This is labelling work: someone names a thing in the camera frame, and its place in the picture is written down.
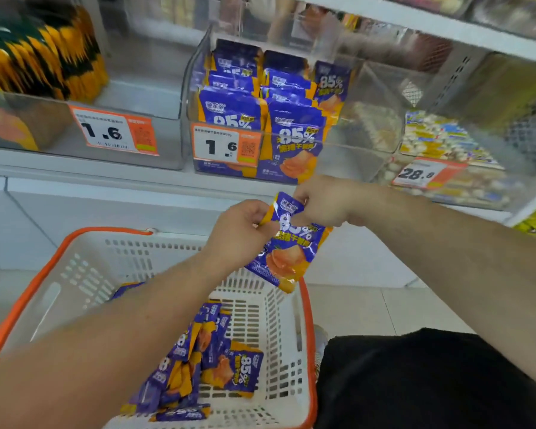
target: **white plastic basket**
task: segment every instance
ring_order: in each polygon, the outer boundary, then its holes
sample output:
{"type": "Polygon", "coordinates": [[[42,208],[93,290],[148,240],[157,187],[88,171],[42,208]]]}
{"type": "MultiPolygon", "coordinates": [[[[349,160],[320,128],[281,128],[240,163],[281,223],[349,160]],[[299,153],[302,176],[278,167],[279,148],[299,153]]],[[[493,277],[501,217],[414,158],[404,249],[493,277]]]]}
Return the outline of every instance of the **white plastic basket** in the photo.
{"type": "MultiPolygon", "coordinates": [[[[0,352],[71,321],[109,300],[124,282],[147,280],[190,257],[205,237],[119,228],[86,228],[65,238],[0,325],[0,352]]],[[[200,422],[149,423],[147,415],[119,416],[107,428],[308,429],[315,420],[314,333],[307,288],[287,295],[241,269],[211,294],[232,310],[228,336],[264,351],[252,399],[206,384],[200,402],[212,412],[200,422]]]]}

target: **white shelf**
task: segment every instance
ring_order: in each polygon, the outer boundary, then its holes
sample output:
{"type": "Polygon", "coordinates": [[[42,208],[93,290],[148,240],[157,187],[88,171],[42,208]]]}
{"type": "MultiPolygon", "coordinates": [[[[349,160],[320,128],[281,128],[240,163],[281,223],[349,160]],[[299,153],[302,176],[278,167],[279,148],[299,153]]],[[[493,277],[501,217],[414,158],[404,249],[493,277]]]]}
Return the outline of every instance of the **white shelf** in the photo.
{"type": "Polygon", "coordinates": [[[299,0],[536,61],[536,41],[389,0],[299,0]]]}

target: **orange price tag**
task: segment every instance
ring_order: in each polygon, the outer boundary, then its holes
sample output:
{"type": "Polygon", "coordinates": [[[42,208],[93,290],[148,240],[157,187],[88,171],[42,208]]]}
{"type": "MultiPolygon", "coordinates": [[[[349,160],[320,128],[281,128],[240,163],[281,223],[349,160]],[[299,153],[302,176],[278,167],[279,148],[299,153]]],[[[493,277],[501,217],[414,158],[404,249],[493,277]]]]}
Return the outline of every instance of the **orange price tag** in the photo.
{"type": "Polygon", "coordinates": [[[257,167],[262,134],[246,129],[193,123],[193,158],[257,167]]]}
{"type": "Polygon", "coordinates": [[[433,190],[444,187],[448,181],[466,167],[466,164],[457,162],[416,158],[411,164],[407,164],[391,183],[393,185],[433,190]]]}
{"type": "Polygon", "coordinates": [[[88,146],[159,155],[150,117],[69,107],[88,146]]]}

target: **1.6 price label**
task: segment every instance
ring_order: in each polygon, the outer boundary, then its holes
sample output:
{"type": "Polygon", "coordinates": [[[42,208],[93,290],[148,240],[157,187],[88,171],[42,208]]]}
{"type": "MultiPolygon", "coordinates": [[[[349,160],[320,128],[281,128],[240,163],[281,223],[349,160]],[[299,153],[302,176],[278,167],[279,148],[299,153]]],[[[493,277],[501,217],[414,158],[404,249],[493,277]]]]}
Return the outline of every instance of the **1.6 price label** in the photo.
{"type": "Polygon", "coordinates": [[[69,107],[88,146],[158,155],[151,118],[69,107]]]}
{"type": "Polygon", "coordinates": [[[258,165],[260,133],[248,131],[246,127],[242,130],[193,123],[192,136],[193,157],[195,159],[248,167],[258,165]]]}
{"type": "Polygon", "coordinates": [[[436,189],[444,186],[455,174],[464,170],[466,164],[444,162],[430,158],[417,158],[406,165],[393,179],[393,185],[436,189]]]}

